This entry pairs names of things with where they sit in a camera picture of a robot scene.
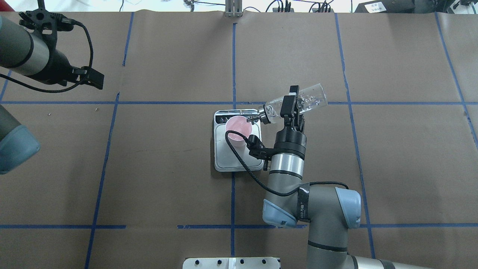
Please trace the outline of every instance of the white kitchen scale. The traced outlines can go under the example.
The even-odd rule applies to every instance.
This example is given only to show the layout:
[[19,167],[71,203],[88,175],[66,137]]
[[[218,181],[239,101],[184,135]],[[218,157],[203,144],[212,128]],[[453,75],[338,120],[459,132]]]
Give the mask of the white kitchen scale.
[[[244,116],[250,118],[258,115],[256,109],[234,109],[234,110],[219,110],[214,113],[213,118],[213,133],[214,133],[214,166],[219,172],[235,172],[245,171],[244,167],[239,163],[234,153],[232,153],[228,144],[226,143],[226,122],[234,116]],[[256,121],[252,123],[252,135],[256,135],[261,139],[261,122]],[[241,158],[252,170],[260,170],[264,165],[263,160],[258,160],[249,155],[249,149],[246,146],[235,147]]]

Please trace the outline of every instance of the white label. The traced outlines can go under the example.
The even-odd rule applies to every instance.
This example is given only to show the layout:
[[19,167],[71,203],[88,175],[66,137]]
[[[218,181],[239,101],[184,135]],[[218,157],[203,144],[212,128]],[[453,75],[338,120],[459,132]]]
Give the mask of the white label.
[[382,2],[367,4],[367,5],[365,5],[365,8],[367,9],[367,11],[369,13],[377,13],[377,12],[387,11],[387,9],[382,4]]

